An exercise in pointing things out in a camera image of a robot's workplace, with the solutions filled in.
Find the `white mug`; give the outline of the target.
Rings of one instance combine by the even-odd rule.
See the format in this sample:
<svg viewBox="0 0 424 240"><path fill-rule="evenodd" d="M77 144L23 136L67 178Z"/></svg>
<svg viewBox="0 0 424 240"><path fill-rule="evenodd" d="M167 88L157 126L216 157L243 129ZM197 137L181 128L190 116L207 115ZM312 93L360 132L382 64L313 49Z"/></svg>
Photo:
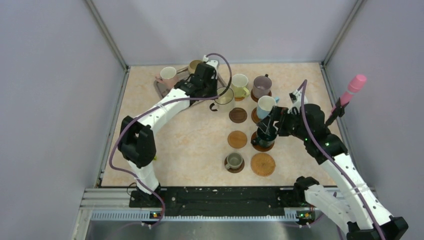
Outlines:
<svg viewBox="0 0 424 240"><path fill-rule="evenodd" d="M172 66L164 67L155 80L158 83L165 85L167 89L171 90L179 81L177 70Z"/></svg>

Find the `brown saucer coaster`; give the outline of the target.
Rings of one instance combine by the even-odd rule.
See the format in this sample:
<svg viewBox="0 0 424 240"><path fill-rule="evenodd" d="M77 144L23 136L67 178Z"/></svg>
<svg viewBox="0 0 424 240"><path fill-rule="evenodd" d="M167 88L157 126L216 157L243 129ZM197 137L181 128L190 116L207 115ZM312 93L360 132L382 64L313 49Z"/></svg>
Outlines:
<svg viewBox="0 0 424 240"><path fill-rule="evenodd" d="M261 121L261 119L257 115L257 109L256 108L254 108L251 112L251 119L255 124L258 124Z"/></svg>
<svg viewBox="0 0 424 240"><path fill-rule="evenodd" d="M275 145L275 141L272 141L272 142L271 142L271 144L269 144L267 147L263 147L263 146L258 145L258 144L254 145L254 141L255 141L255 139L256 139L256 138L257 138L257 133L256 133L256 132L254 132L254 133L251 135L251 138L250 138L250 144L252 145L252 147L253 147L255 150L257 150L257 151L259 151L259 152L268 152L268 151L270 151L270 150L274 147L274 145Z"/></svg>
<svg viewBox="0 0 424 240"><path fill-rule="evenodd" d="M258 91L258 90L255 90L255 89L252 89L251 90L251 92L250 92L250 97L251 97L251 99L254 101L254 102L258 102L259 101L259 99L262 97L263 95L262 95L262 92L261 91Z"/></svg>

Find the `light bamboo coaster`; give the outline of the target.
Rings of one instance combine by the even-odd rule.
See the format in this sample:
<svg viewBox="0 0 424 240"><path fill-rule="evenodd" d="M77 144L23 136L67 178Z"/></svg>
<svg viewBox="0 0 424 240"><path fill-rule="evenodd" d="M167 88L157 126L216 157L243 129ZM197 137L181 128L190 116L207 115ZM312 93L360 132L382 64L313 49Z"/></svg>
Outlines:
<svg viewBox="0 0 424 240"><path fill-rule="evenodd" d="M245 99L245 97L244 96L243 97L235 97L234 99L235 99L236 102L240 102L240 101L243 101Z"/></svg>
<svg viewBox="0 0 424 240"><path fill-rule="evenodd" d="M228 144L234 149L241 149L247 144L247 135L239 130L232 131L228 137Z"/></svg>

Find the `tan mug with handle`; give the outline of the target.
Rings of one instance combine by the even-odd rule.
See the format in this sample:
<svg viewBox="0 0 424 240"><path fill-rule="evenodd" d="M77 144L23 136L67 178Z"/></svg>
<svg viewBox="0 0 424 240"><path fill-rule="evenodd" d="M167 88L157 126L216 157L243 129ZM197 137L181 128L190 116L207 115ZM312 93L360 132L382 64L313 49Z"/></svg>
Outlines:
<svg viewBox="0 0 424 240"><path fill-rule="evenodd" d="M199 59L192 60L192 61L188 64L188 66L187 66L187 70L188 70L189 74L190 74L190 75L191 75L191 74L194 74L194 73L195 73L195 71L196 71L196 68L197 68L198 64L200 64L200 63L202 63L202 62L203 62L203 61L202 61L202 60L199 60Z"/></svg>

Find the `dark walnut coaster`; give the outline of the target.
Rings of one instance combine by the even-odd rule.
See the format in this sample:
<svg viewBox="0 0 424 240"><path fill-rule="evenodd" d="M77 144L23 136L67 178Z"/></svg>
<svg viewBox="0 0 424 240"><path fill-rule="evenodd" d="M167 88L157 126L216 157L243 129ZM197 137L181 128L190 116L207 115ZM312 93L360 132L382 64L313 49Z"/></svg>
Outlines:
<svg viewBox="0 0 424 240"><path fill-rule="evenodd" d="M247 112L241 107L233 108L229 114L229 119L236 124L243 123L247 119Z"/></svg>
<svg viewBox="0 0 424 240"><path fill-rule="evenodd" d="M242 157L242 158L235 158L235 159L236 159L237 161L241 160L241 164L240 164L240 166L238 166L237 168L232 167L232 166L230 165L230 163L229 163L229 158L228 158L228 157L226 157L226 158L225 158L225 160L224 160L224 168L225 168L228 172L233 173L233 174L236 174L236 173L241 172L241 171L244 169L244 167L245 167L245 160L244 160L244 158L243 158L243 157Z"/></svg>

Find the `pale yellow mug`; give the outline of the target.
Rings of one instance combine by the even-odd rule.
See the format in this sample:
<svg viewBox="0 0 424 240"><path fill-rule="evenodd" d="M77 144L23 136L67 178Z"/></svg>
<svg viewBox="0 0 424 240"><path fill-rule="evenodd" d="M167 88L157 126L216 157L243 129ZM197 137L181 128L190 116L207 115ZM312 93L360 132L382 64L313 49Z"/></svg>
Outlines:
<svg viewBox="0 0 424 240"><path fill-rule="evenodd" d="M234 97L237 99L246 98L250 95L248 89L249 79L246 75L238 73L232 76L231 88L234 93Z"/></svg>

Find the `woven rattan coaster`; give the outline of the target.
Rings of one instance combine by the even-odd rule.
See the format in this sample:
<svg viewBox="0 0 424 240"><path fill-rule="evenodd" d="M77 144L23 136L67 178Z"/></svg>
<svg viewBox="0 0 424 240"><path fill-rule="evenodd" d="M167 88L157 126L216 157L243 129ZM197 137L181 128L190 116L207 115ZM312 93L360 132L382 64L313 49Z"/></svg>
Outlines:
<svg viewBox="0 0 424 240"><path fill-rule="evenodd" d="M275 171L276 162L269 154L260 152L251 158L250 167L256 175L267 177Z"/></svg>

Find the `light blue mug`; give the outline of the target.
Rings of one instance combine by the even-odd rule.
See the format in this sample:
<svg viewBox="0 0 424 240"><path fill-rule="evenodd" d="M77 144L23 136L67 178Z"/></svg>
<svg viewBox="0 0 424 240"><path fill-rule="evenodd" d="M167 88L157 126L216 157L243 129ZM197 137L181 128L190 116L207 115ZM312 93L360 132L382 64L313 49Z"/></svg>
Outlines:
<svg viewBox="0 0 424 240"><path fill-rule="evenodd" d="M268 95L262 96L257 101L256 115L260 120L263 120L273 109L274 106L278 104L280 98L278 96L272 97Z"/></svg>

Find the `small grey-green cup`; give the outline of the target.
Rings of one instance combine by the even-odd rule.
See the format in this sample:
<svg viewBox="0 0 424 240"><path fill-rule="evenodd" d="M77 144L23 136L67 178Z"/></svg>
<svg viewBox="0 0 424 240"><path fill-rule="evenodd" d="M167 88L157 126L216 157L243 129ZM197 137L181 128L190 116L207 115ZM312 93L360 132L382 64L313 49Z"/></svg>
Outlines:
<svg viewBox="0 0 424 240"><path fill-rule="evenodd" d="M227 155L228 157L228 161L229 164L233 167L233 168L237 168L238 166L240 166L241 164L241 160L237 161L236 158L242 158L242 155L238 152L232 152L230 154Z"/></svg>

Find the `beige mug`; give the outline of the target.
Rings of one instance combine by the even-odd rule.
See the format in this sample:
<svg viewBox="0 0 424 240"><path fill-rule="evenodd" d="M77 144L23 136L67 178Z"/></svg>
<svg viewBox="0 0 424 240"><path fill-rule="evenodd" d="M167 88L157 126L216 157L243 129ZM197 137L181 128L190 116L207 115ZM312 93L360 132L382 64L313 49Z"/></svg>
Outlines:
<svg viewBox="0 0 424 240"><path fill-rule="evenodd" d="M210 105L209 109L212 112L229 113L235 108L235 95L231 88L220 87L217 89L219 98L215 99Z"/></svg>

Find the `dark green mug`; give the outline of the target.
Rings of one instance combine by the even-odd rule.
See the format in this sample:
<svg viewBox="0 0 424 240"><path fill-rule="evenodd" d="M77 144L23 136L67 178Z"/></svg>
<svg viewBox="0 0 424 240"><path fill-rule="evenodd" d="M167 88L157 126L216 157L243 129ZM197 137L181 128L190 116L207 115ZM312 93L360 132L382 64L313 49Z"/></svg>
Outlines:
<svg viewBox="0 0 424 240"><path fill-rule="evenodd" d="M277 129L272 125L259 123L255 132L256 136L250 141L253 146L269 148L277 138Z"/></svg>

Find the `dark walnut coaster front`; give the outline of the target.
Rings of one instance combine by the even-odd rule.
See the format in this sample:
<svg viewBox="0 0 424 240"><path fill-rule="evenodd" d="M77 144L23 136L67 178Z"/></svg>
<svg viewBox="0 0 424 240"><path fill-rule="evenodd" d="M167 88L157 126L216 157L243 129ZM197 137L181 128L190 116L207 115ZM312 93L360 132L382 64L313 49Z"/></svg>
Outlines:
<svg viewBox="0 0 424 240"><path fill-rule="evenodd" d="M225 158L225 160L224 160L224 168L225 168L228 172L233 173L233 174L236 174L236 173L241 172L241 171L244 169L244 167L245 167L245 160L244 160L244 158L243 158L243 157L242 157L242 158L235 158L235 159L236 159L237 161L241 160L241 164L240 164L240 166L238 166L237 168L232 167L232 166L230 165L230 163L229 163L229 158L228 158L228 157L226 157L226 158Z"/></svg>

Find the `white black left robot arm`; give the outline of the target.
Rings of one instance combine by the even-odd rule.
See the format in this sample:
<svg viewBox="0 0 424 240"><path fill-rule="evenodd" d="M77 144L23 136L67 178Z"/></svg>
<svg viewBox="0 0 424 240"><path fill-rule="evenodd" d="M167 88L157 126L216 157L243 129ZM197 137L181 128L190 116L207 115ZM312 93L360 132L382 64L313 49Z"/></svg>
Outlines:
<svg viewBox="0 0 424 240"><path fill-rule="evenodd" d="M179 112L196 101L212 100L218 93L218 61L209 60L197 65L187 79L178 81L169 93L148 111L137 117L125 117L121 122L117 148L128 161L142 192L141 200L149 207L160 202L159 181L153 168L157 154L155 135Z"/></svg>

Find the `mauve mug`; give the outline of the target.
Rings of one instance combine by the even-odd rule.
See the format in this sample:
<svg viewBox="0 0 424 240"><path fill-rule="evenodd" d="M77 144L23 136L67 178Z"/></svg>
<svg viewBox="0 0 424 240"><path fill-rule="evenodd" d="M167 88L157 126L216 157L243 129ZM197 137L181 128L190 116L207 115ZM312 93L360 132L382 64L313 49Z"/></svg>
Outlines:
<svg viewBox="0 0 424 240"><path fill-rule="evenodd" d="M253 96L257 99L261 98L262 96L268 96L272 85L273 82L269 78L268 74L257 76L253 81Z"/></svg>

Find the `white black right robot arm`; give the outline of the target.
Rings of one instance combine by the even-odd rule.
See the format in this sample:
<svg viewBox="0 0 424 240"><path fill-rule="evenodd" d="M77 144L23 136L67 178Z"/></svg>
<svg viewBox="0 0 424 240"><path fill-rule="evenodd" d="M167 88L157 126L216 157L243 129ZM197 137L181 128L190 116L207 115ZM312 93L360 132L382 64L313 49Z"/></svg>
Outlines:
<svg viewBox="0 0 424 240"><path fill-rule="evenodd" d="M338 200L312 177L299 177L293 200L299 206L319 208L348 240L399 240L408 230L402 217L393 216L376 198L353 164L342 140L333 134L322 109L312 103L291 108L273 106L258 113L259 142L293 136L303 141L313 157L336 183L344 197Z"/></svg>

